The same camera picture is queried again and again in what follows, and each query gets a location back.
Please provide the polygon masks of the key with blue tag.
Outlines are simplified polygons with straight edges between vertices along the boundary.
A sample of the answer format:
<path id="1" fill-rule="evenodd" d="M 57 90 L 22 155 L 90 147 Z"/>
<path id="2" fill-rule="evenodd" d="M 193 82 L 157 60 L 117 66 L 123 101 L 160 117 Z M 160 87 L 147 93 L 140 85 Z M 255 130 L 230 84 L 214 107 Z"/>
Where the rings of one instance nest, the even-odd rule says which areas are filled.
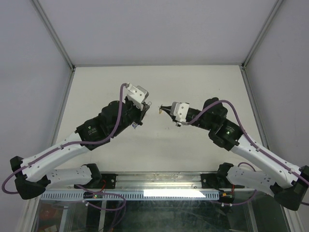
<path id="1" fill-rule="evenodd" d="M 133 127 L 133 128 L 136 128 L 137 126 L 138 126 L 138 124 L 135 123 L 135 122 L 132 124 L 132 127 Z"/>

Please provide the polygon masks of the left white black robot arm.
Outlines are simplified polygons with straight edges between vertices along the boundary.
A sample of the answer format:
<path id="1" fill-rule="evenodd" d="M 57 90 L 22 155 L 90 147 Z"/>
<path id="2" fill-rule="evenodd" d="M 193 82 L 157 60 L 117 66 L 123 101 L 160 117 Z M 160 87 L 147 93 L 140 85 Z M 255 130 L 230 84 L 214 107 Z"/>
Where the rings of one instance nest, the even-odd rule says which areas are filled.
<path id="1" fill-rule="evenodd" d="M 112 101 L 102 108 L 98 116 L 78 126 L 62 142 L 27 159 L 13 157 L 10 165 L 15 176 L 16 193 L 22 199 L 29 200 L 50 188 L 69 185 L 98 188 L 102 175 L 96 164 L 83 164 L 70 169 L 59 169 L 59 165 L 109 143 L 131 125 L 141 126 L 149 108 L 146 103 L 138 108 L 128 98 Z"/>

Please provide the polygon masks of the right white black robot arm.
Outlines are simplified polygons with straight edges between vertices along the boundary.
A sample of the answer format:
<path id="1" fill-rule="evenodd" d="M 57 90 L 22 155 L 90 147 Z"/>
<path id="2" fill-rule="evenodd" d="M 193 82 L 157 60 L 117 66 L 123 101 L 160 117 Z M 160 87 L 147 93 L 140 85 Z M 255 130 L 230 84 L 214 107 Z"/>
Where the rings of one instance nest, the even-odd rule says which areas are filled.
<path id="1" fill-rule="evenodd" d="M 309 167 L 292 164 L 259 144 L 245 131 L 237 114 L 236 123 L 227 118 L 228 110 L 224 104 L 236 113 L 231 102 L 218 98 L 206 100 L 202 110 L 191 108 L 186 102 L 173 102 L 170 106 L 161 105 L 159 111 L 167 113 L 178 127 L 207 130 L 215 145 L 259 168 L 256 172 L 243 171 L 233 164 L 224 163 L 216 173 L 219 186 L 232 184 L 252 188 L 273 197 L 281 206 L 297 211 L 309 188 Z"/>

